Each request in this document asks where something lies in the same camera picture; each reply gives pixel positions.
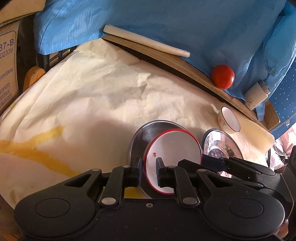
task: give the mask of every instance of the white paper sheet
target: white paper sheet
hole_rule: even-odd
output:
[[[129,143],[146,122],[164,119],[201,141],[219,128],[215,97],[102,40],[77,47],[0,118],[0,194],[23,197],[92,168],[128,164]],[[274,138],[234,110],[231,135],[246,160],[266,165]]]

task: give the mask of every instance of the wooden tray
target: wooden tray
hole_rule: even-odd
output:
[[[249,110],[243,104],[242,100],[232,97],[225,91],[217,88],[204,73],[178,56],[164,53],[113,35],[105,35],[102,38],[139,59],[149,62],[198,86],[202,90],[218,98],[220,101],[230,104],[267,131],[271,130],[280,122],[277,113],[269,101],[266,102],[264,120],[258,121],[255,111]]]

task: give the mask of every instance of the metal plate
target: metal plate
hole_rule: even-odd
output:
[[[129,164],[133,166],[138,157],[143,158],[146,147],[156,136],[158,136],[160,133],[166,130],[173,128],[186,130],[184,127],[178,125],[177,123],[168,120],[154,120],[141,126],[133,136],[133,139],[129,146]],[[144,195],[151,198],[170,198],[171,196],[164,195],[155,191],[148,184],[145,175],[142,175],[140,189],[144,193]]]
[[[204,134],[202,149],[206,155],[216,158],[234,156],[243,159],[242,153],[234,140],[219,129],[210,129]]]

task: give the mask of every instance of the white bowl with red rim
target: white bowl with red rim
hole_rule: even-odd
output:
[[[220,128],[228,134],[240,132],[241,126],[235,114],[223,106],[218,114],[218,124]]]
[[[165,166],[177,166],[187,159],[201,164],[202,149],[198,140],[187,130],[169,129],[156,136],[144,152],[144,173],[147,182],[157,192],[172,195],[174,189],[158,186],[156,176],[156,158],[161,157]]]

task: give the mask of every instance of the red ball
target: red ball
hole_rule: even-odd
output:
[[[217,65],[211,72],[211,79],[218,88],[226,90],[234,81],[234,72],[227,65]]]

